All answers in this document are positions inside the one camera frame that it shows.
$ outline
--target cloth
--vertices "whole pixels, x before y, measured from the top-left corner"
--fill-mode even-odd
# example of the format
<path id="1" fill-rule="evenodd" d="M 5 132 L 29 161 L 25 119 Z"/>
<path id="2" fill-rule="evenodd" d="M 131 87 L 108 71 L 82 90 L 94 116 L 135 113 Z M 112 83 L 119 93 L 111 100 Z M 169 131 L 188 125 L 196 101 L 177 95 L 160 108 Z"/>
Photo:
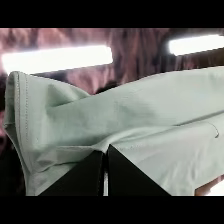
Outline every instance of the cloth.
<path id="1" fill-rule="evenodd" d="M 4 128 L 26 194 L 39 195 L 109 144 L 171 195 L 224 173 L 224 67 L 157 74 L 90 96 L 59 81 L 10 74 Z"/>

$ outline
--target white light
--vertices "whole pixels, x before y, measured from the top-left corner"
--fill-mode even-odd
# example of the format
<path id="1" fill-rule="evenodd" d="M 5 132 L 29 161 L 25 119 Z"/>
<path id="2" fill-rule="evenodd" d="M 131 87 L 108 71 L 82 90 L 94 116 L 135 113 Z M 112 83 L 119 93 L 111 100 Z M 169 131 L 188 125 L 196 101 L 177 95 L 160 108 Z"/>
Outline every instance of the white light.
<path id="1" fill-rule="evenodd" d="M 215 35 L 206 35 L 200 37 L 182 38 L 171 40 L 169 50 L 176 56 L 191 54 L 201 51 L 208 51 L 224 47 L 224 37 Z"/>
<path id="2" fill-rule="evenodd" d="M 3 68 L 7 74 L 12 71 L 35 74 L 110 64 L 112 62 L 111 49 L 104 45 L 46 49 L 2 55 Z"/>
<path id="3" fill-rule="evenodd" d="M 206 196 L 224 196 L 224 180 L 212 187 Z"/>

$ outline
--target light green fabric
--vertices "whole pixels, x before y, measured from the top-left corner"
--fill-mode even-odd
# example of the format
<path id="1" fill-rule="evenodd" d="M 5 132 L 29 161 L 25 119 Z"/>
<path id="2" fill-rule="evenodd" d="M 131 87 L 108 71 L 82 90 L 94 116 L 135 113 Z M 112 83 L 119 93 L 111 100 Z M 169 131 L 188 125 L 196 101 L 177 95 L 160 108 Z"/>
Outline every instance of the light green fabric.
<path id="1" fill-rule="evenodd" d="M 27 195 L 109 144 L 171 195 L 193 195 L 224 174 L 223 112 L 224 67 L 157 74 L 94 96 L 12 72 L 4 128 Z"/>

